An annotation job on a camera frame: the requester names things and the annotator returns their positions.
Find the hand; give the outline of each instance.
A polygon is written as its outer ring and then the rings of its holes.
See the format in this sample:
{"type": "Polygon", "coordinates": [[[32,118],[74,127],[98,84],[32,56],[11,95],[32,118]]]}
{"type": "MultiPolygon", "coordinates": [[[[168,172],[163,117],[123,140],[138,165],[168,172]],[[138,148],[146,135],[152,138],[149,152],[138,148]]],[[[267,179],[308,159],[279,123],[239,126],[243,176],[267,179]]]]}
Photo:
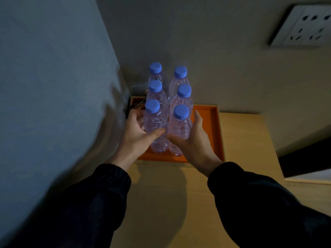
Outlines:
{"type": "Polygon", "coordinates": [[[150,133],[144,132],[137,122],[137,117],[143,116],[144,112],[144,110],[130,110],[122,141],[115,154],[105,163],[117,165],[127,171],[131,164],[144,154],[151,143],[166,132],[166,129],[163,128],[156,129],[150,133]]]}
{"type": "Polygon", "coordinates": [[[197,110],[194,111],[194,124],[188,139],[184,140],[172,134],[167,134],[166,138],[178,146],[186,160],[207,177],[223,163],[213,152],[208,135],[202,129],[202,118],[197,110]]]}

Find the black jacket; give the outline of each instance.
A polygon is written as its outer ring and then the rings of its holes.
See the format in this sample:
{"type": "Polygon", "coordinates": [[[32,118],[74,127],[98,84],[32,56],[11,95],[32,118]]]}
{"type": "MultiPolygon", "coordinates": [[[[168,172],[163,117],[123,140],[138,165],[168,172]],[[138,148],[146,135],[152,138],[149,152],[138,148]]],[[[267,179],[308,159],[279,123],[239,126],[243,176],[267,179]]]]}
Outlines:
{"type": "MultiPolygon", "coordinates": [[[[53,201],[56,207],[28,224],[9,247],[109,248],[123,221],[130,185],[124,170],[100,165],[53,201]]],[[[331,217],[303,206],[270,177],[227,162],[211,173],[208,187],[226,232],[241,248],[331,247],[331,217]]]]}

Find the wooden desk surface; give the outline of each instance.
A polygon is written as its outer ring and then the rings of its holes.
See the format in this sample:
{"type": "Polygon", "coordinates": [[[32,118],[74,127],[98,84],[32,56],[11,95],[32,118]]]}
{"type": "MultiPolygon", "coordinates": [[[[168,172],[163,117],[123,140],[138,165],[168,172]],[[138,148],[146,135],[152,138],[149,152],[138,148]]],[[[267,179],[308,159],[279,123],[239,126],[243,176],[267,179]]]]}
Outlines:
{"type": "MultiPolygon", "coordinates": [[[[262,116],[220,113],[226,161],[285,184],[262,116]]],[[[111,247],[238,247],[225,232],[207,178],[190,164],[136,161],[126,216],[111,247]]]]}

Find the water bottle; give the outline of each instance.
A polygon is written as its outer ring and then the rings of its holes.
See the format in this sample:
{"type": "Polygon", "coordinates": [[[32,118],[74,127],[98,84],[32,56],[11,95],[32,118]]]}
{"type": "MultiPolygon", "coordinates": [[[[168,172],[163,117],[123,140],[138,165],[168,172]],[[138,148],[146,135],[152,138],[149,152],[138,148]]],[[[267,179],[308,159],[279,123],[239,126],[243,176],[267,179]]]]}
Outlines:
{"type": "Polygon", "coordinates": [[[151,99],[156,99],[159,101],[160,104],[160,111],[163,113],[165,118],[168,118],[169,116],[169,100],[162,89],[162,83],[159,80],[151,80],[151,82],[148,85],[148,93],[146,101],[149,101],[151,99]]]}
{"type": "MultiPolygon", "coordinates": [[[[188,117],[189,109],[186,105],[177,105],[173,111],[173,117],[169,121],[168,133],[179,136],[183,139],[188,139],[190,130],[192,128],[192,121],[188,117]]],[[[174,156],[182,156],[181,150],[171,142],[169,142],[169,149],[174,156]]]]}
{"type": "Polygon", "coordinates": [[[149,71],[151,75],[148,79],[148,85],[152,80],[159,80],[162,83],[162,88],[169,99],[169,83],[167,79],[162,74],[162,65],[159,62],[153,62],[149,66],[149,71]]]}
{"type": "Polygon", "coordinates": [[[181,84],[190,85],[186,76],[187,76],[187,69],[184,66],[179,66],[175,69],[175,77],[174,79],[172,79],[169,86],[170,102],[177,95],[178,87],[181,84]]]}
{"type": "Polygon", "coordinates": [[[173,98],[170,104],[170,117],[173,117],[173,111],[177,105],[184,104],[189,109],[188,117],[191,117],[193,111],[193,102],[191,99],[192,89],[187,84],[182,84],[178,87],[177,95],[173,98]]]}
{"type": "MultiPolygon", "coordinates": [[[[168,118],[164,117],[160,111],[160,104],[158,100],[151,99],[145,103],[144,125],[147,133],[152,132],[158,128],[167,129],[168,118]]],[[[163,134],[161,137],[155,139],[151,144],[151,150],[154,153],[162,153],[168,149],[168,140],[163,134]]]]}

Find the blue bottle cap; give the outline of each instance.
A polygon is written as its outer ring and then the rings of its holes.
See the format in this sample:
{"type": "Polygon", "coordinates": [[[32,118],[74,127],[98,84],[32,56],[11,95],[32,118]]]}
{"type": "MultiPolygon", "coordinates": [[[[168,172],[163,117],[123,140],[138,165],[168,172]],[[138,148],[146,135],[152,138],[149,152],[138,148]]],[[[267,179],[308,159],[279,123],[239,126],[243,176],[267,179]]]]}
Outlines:
{"type": "Polygon", "coordinates": [[[157,93],[162,90],[162,83],[160,80],[151,80],[149,82],[148,91],[152,93],[157,93]]]}
{"type": "Polygon", "coordinates": [[[162,65],[159,62],[153,62],[149,66],[149,71],[152,75],[159,74],[162,71],[162,65]]]}
{"type": "Polygon", "coordinates": [[[178,87],[177,95],[182,98],[189,97],[191,95],[192,88],[187,84],[182,84],[178,87]]]}
{"type": "Polygon", "coordinates": [[[184,120],[188,117],[189,109],[186,105],[180,104],[175,107],[173,110],[173,115],[179,120],[184,120]]]}
{"type": "Polygon", "coordinates": [[[184,66],[179,66],[175,69],[175,77],[177,79],[183,79],[187,76],[187,68],[184,66]]]}
{"type": "Polygon", "coordinates": [[[145,109],[147,112],[154,114],[160,110],[160,103],[156,99],[151,99],[145,103],[145,109]]]}

